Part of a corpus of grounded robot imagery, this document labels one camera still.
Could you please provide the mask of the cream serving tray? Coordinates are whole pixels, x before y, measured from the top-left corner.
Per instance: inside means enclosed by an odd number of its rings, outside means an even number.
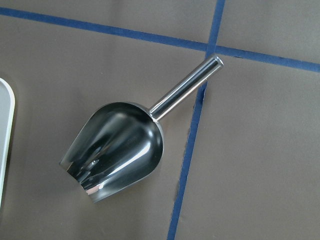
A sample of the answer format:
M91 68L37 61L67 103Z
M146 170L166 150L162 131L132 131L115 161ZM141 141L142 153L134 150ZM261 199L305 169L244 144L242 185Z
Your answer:
M3 193L6 166L14 120L16 99L11 86L0 79L0 208L3 205Z

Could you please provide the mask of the steel ice scoop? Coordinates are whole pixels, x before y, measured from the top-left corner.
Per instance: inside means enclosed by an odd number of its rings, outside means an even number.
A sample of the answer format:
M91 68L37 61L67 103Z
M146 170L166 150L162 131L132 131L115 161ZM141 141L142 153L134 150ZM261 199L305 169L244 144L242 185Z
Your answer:
M60 166L93 202L108 198L149 176L164 152L160 120L223 68L211 55L152 107L113 102L84 124Z

